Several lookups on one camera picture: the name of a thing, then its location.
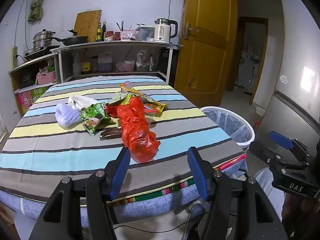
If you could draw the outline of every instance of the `trash can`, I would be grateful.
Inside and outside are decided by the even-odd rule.
[[[200,110],[222,128],[244,151],[254,141],[252,126],[238,114],[217,106],[205,106]]]

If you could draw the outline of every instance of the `metal bolt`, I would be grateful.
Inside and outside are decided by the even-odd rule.
[[[256,179],[253,178],[253,177],[250,177],[250,178],[248,178],[248,182],[249,182],[250,184],[255,184],[255,183],[256,183]]]
[[[97,177],[102,177],[104,175],[104,171],[100,170],[96,172]]]
[[[220,177],[222,177],[222,172],[221,172],[221,171],[214,171],[214,172],[213,172],[213,175],[214,175],[215,177],[217,177],[217,178],[220,178]]]
[[[64,177],[61,182],[64,184],[67,184],[69,181],[70,181],[70,177]]]

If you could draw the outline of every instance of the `refrigerator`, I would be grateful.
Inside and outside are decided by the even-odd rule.
[[[292,153],[272,142],[276,131],[297,138],[316,156],[320,134],[320,30],[301,0],[282,0],[284,53],[275,90],[256,139],[287,160]]]

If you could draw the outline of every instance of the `white electric kettle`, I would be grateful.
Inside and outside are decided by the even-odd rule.
[[[155,21],[155,36],[153,41],[170,43],[170,39],[174,38],[178,34],[178,23],[169,19],[159,18]],[[175,25],[174,35],[171,35],[171,25]]]

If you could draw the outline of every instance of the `pink basket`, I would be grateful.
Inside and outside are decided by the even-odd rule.
[[[39,85],[53,83],[55,79],[56,79],[55,71],[52,71],[50,73],[37,74],[37,81]]]

